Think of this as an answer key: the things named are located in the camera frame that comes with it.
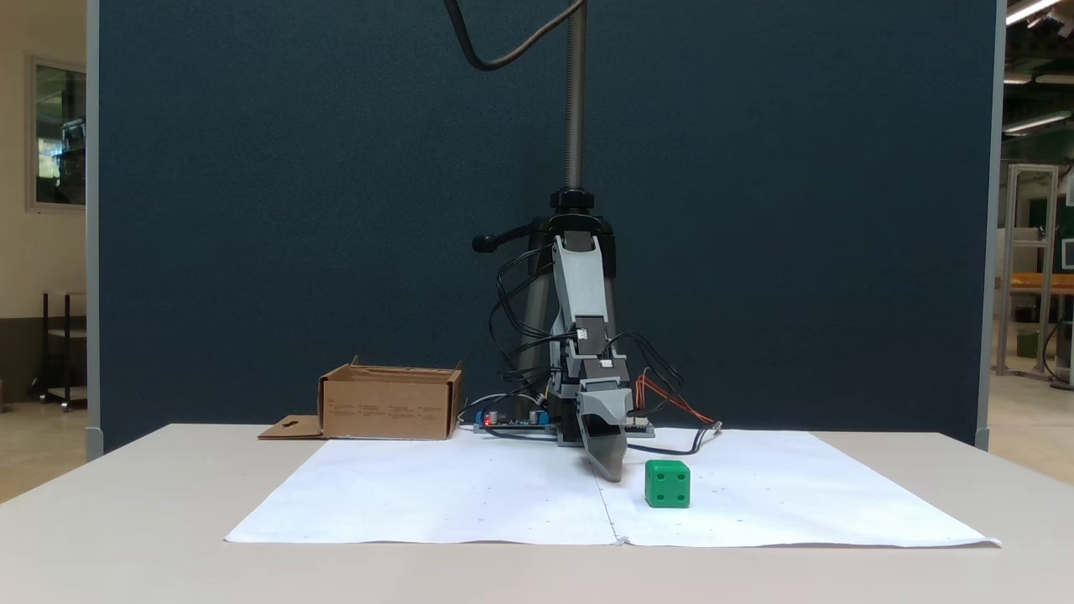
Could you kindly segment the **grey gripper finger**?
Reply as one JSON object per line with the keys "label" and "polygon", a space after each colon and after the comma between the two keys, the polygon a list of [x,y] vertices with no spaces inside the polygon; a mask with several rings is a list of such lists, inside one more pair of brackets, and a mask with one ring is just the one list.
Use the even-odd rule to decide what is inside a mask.
{"label": "grey gripper finger", "polygon": [[632,409],[630,389],[607,389],[579,393],[579,415],[596,416],[603,422],[625,422]]}
{"label": "grey gripper finger", "polygon": [[586,415],[586,454],[606,481],[621,481],[628,437],[622,425],[610,425],[599,415]]}

